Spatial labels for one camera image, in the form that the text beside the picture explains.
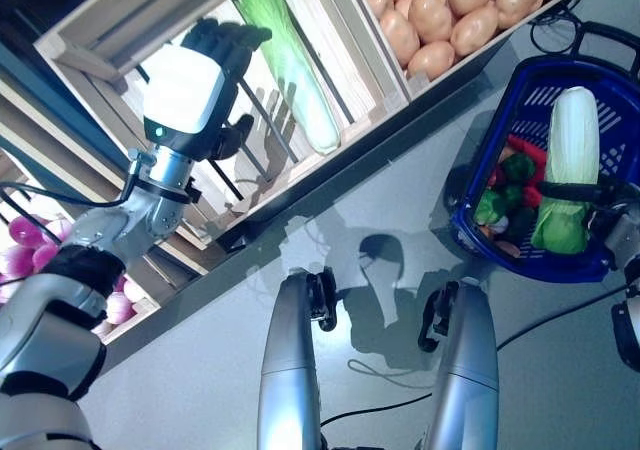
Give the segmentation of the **five-finger robot left hand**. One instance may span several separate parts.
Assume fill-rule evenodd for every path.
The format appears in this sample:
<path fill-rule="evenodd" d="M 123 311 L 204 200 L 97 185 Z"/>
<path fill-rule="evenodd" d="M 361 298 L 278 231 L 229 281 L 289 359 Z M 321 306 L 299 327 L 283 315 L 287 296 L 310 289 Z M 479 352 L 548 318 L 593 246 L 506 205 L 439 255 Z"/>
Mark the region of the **five-finger robot left hand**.
<path fill-rule="evenodd" d="M 147 140 L 194 161 L 210 158 L 226 136 L 253 53 L 271 37 L 265 27 L 204 18 L 180 44 L 163 45 L 144 92 Z"/>

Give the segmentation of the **five-finger robot right hand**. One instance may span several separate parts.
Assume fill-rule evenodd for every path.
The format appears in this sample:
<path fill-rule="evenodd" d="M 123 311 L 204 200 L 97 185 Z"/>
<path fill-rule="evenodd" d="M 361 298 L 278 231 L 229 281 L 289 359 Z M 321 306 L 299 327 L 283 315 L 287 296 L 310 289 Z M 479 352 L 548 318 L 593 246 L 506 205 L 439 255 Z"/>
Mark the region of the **five-finger robot right hand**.
<path fill-rule="evenodd" d="M 595 184 L 542 181 L 536 188 L 544 197 L 586 203 L 582 226 L 599 238 L 607 236 L 623 214 L 639 206 L 639 187 L 616 178 L 602 178 Z"/>

